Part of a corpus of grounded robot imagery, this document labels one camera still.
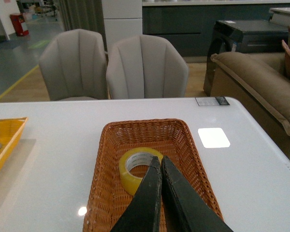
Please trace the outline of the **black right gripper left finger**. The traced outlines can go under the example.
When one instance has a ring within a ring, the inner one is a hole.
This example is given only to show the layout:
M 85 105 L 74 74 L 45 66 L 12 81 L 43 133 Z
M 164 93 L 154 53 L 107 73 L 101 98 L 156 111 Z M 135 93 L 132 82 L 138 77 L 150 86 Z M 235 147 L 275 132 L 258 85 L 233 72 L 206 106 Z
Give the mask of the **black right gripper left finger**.
M 153 157 L 131 203 L 111 229 L 112 232 L 158 232 L 162 173 L 160 161 Z

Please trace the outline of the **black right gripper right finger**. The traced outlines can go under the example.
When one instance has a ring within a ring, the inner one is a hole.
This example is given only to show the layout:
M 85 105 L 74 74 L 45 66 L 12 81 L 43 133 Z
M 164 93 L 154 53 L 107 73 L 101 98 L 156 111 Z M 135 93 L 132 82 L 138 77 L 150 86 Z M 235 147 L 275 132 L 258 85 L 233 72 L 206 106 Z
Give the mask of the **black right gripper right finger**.
M 162 201 L 168 232 L 231 232 L 232 229 L 206 205 L 174 163 L 164 156 Z

